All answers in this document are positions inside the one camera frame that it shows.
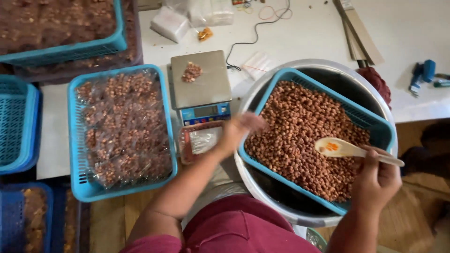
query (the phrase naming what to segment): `plastic spoon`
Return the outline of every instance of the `plastic spoon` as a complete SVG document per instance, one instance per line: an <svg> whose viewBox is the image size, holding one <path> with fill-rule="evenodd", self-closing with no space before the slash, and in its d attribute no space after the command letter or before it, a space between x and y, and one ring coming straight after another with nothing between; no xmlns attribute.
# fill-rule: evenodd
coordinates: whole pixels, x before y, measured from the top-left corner
<svg viewBox="0 0 450 253"><path fill-rule="evenodd" d="M345 157L345 156L357 156L357 157L365 157L367 151L358 148L355 145L348 143L339 138L326 137L315 142L315 150L321 153L324 156L328 157ZM404 166L405 163L402 160L393 158L391 156L378 154L380 158L380 162Z"/></svg>

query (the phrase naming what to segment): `black cable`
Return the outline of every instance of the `black cable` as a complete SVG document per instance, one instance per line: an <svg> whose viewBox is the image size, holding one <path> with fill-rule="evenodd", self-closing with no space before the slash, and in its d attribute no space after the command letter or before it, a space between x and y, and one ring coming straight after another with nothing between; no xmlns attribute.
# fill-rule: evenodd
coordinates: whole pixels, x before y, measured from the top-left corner
<svg viewBox="0 0 450 253"><path fill-rule="evenodd" d="M237 42L237 43L232 44L231 49L230 49L230 51L229 51L229 53L228 53L228 56L226 57L226 60L225 60L225 63L228 65L226 68L227 68L227 69L229 69L229 68L235 68L235 69L241 71L242 69L239 68L238 66L234 66L234 65L231 65L231 64L228 63L228 58L230 57L231 52L233 51L234 45L239 45L239 44L252 45L252 44L257 43L258 40L259 40L259 35L258 35L258 31L256 30L256 27L257 27L258 25L261 25L261 24L273 24L273 23L277 22L278 20L281 19L281 17L282 17L284 14L286 14L286 12L288 12L288 10L290 10L290 8L291 8L291 0L288 0L288 7L286 8L286 10L285 10L281 15L277 16L277 15L276 15L276 12L275 12L275 15L278 17L276 20L270 21L270 22L261 22L261 23L257 23L257 24L255 25L255 27L254 27L255 33L256 33L256 40L255 40L255 42Z"/></svg>

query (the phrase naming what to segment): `digital scale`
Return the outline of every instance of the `digital scale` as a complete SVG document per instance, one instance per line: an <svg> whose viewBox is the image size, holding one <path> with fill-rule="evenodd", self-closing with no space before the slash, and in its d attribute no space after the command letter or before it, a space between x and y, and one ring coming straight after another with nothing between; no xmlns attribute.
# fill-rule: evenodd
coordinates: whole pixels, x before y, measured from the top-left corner
<svg viewBox="0 0 450 253"><path fill-rule="evenodd" d="M203 73L193 82L181 80L189 62ZM175 103L184 126L231 117L231 88L222 50L171 58Z"/></svg>

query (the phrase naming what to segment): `large metal bowl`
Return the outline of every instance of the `large metal bowl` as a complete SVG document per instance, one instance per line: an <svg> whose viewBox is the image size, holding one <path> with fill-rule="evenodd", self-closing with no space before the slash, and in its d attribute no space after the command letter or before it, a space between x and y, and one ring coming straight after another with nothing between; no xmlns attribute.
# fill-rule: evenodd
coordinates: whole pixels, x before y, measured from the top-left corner
<svg viewBox="0 0 450 253"><path fill-rule="evenodd" d="M354 70L328 60L305 59L280 65L263 75L251 87L239 108L239 113L254 111L273 75L281 68L296 68L325 86L388 120L395 129L391 111L380 94ZM391 154L397 155L397 135ZM341 216L322 207L290 187L246 164L234 153L242 180L256 199L281 213L289 222L300 226L335 226Z"/></svg>

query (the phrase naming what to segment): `maroon shirt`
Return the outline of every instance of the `maroon shirt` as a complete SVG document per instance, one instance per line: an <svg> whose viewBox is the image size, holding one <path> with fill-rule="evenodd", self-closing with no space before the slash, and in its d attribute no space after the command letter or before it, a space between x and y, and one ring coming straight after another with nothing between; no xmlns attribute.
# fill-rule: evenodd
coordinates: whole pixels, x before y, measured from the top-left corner
<svg viewBox="0 0 450 253"><path fill-rule="evenodd" d="M120 253L320 253L279 213L250 195L219 199L200 210L183 231L186 241L171 235L146 236Z"/></svg>

